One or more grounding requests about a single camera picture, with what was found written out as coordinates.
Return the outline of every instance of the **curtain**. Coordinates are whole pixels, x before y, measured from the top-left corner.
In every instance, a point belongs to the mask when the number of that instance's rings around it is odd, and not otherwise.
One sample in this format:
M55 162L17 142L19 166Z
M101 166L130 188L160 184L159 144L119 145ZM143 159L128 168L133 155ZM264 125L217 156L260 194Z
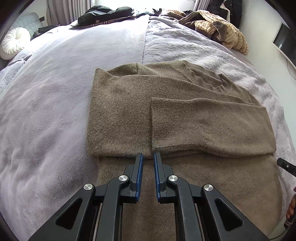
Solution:
M194 5L194 11L197 10L207 10L207 7L210 3L210 0L196 0L195 5Z
M48 0L49 21L52 25L68 25L82 16L91 6L92 0Z

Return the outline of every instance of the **human hand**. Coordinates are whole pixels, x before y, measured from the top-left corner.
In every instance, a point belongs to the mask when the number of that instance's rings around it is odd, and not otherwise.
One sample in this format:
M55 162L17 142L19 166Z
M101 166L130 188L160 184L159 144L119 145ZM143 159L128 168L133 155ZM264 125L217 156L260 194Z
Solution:
M294 208L296 206L296 198L295 195L292 197L292 200L290 202L289 208L286 213L286 218L289 219L294 214Z

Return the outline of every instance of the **sweater neckline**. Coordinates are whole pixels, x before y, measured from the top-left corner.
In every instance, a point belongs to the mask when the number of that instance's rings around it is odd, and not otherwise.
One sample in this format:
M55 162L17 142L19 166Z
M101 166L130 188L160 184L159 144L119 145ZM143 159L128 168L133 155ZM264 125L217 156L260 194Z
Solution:
M189 63L185 60L173 61L172 65L178 72L180 72L185 78L187 78L193 84L196 84L200 87L204 87L206 89L226 94L229 94L231 91L232 82L223 74L217 75L210 70L206 70L199 65ZM196 76L194 71L191 69L202 71L210 75L212 78L215 78L217 81L221 82L220 85L214 87L213 85L204 82L203 79L199 76Z

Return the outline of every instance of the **silver pivot bolt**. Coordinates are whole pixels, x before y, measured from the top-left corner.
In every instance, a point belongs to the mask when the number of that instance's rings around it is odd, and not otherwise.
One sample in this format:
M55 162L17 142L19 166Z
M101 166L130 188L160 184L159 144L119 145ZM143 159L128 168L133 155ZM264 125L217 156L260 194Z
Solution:
M206 185L204 186L204 189L205 189L206 191L210 192L210 191L212 191L214 188L213 188L213 186L212 186L211 184L206 184Z
M178 180L178 177L175 176L175 175L171 175L171 176L168 177L168 179L169 179L171 182L175 182L175 181Z
M126 175L121 175L119 178L118 178L120 181L124 182L128 179L128 176Z
M84 190L91 190L92 189L92 184L88 183L84 185Z

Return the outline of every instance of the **television screen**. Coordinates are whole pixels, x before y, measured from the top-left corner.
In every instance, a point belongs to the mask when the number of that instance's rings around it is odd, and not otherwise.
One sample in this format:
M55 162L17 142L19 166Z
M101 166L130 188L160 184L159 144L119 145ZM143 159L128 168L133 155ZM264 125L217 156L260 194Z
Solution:
M296 66L296 40L291 30L284 24L274 38L273 44Z

